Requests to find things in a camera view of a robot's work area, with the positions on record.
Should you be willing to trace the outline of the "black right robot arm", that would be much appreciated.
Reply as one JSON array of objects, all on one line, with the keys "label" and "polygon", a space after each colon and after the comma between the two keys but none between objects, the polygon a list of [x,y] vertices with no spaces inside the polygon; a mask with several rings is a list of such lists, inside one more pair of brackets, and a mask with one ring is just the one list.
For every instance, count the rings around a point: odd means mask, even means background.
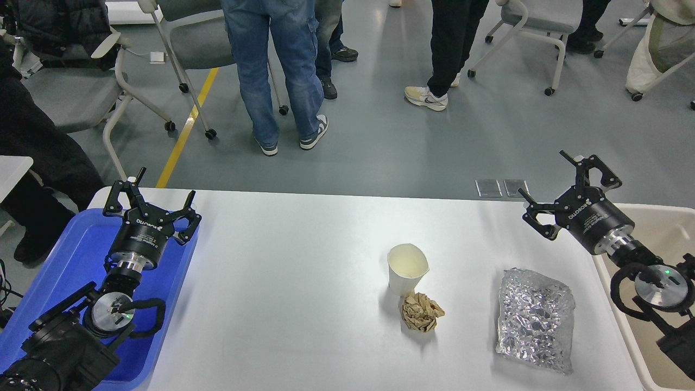
[{"label": "black right robot arm", "polygon": [[595,154],[571,157],[575,183],[553,203],[537,203],[524,188],[518,192],[528,205],[523,215],[548,240],[561,229],[593,256],[606,255],[618,270],[610,278],[610,299],[635,319],[650,322],[662,332],[657,345],[683,374],[693,378],[693,255],[675,266],[632,236],[635,222],[606,198],[621,179]]}]

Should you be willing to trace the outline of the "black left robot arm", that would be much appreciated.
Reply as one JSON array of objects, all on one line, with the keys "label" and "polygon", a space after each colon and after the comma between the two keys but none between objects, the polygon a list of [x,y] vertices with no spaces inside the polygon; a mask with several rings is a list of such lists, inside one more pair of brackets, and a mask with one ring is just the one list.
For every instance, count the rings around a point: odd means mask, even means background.
[{"label": "black left robot arm", "polygon": [[196,243],[195,192],[147,202],[144,176],[79,213],[2,334],[3,390],[127,390],[156,360]]}]

